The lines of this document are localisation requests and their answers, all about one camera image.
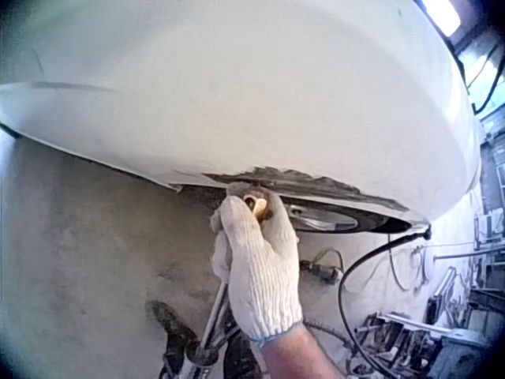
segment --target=white work glove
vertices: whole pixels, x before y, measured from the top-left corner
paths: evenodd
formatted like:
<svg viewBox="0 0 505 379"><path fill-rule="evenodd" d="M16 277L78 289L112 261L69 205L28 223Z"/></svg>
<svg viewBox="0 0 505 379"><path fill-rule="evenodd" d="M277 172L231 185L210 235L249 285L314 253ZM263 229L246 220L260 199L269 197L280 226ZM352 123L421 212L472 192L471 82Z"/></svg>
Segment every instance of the white work glove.
<svg viewBox="0 0 505 379"><path fill-rule="evenodd" d="M260 226L242 200L248 188L244 183L230 185L228 194L238 196L228 196L211 219L218 232L212 266L229 284L238 326L262 344L302 320L297 236L280 197L267 190L264 193L273 216Z"/></svg>

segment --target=damaged paint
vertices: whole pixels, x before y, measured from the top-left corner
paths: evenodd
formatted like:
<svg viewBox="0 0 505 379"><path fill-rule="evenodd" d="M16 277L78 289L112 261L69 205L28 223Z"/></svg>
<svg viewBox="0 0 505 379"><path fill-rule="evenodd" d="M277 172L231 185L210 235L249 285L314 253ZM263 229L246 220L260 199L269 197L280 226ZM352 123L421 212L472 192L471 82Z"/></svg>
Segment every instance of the damaged paint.
<svg viewBox="0 0 505 379"><path fill-rule="evenodd" d="M338 182L326 176L313 177L296 171L281 171L273 167L255 167L254 170L235 174L205 174L221 183L250 182L285 195L328 197L336 200L356 201L382 205L395 211L407 212L409 209L396 200L362 193L357 187Z"/></svg>

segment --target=concrete floor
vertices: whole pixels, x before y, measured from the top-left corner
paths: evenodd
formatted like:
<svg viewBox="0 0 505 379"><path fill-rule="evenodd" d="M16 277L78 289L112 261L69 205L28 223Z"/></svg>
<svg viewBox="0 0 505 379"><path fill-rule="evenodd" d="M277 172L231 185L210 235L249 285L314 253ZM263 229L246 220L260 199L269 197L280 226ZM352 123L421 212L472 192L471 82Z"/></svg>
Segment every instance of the concrete floor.
<svg viewBox="0 0 505 379"><path fill-rule="evenodd" d="M37 379L157 377L165 336L145 304L167 302L202 332L218 286L208 263L214 241L208 227L211 210L25 138L14 142L2 135L0 141L0 321L10 359L26 377ZM437 221L432 244L472 241L477 199L480 194L467 195ZM387 241L372 234L300 239L301 257L332 246L342 252L346 267ZM464 249L471 245L427 252ZM453 265L465 275L468 268L466 260L437 262L436 277L421 286L418 261L410 252L393 253L399 279L411 291L398 289L381 257L350 278L353 293L346 294L345 304L354 325L377 311L395 310L421 320L444 270ZM307 276L300 287L306 316L342 330L336 287L323 287ZM338 362L345 352L341 344L316 335Z"/></svg>

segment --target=gloved hand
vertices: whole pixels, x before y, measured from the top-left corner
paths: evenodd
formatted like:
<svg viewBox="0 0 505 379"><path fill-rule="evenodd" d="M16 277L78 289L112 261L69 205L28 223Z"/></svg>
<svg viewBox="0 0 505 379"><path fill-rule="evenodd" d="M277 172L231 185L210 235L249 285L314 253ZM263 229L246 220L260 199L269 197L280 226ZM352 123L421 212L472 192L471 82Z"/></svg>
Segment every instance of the gloved hand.
<svg viewBox="0 0 505 379"><path fill-rule="evenodd" d="M268 190L264 193L273 216L259 225L242 200L248 188L244 183L230 185L230 196L211 218L218 232L213 269L229 283L238 326L262 344L302 320L297 236L280 197Z"/></svg>

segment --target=fluorescent light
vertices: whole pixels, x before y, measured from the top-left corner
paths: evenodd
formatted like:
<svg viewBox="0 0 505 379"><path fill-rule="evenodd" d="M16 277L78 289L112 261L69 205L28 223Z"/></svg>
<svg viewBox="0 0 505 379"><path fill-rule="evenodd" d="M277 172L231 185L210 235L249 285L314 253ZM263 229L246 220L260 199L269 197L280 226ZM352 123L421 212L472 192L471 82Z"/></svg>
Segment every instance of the fluorescent light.
<svg viewBox="0 0 505 379"><path fill-rule="evenodd" d="M429 16L447 37L461 25L458 13L449 0L423 0Z"/></svg>

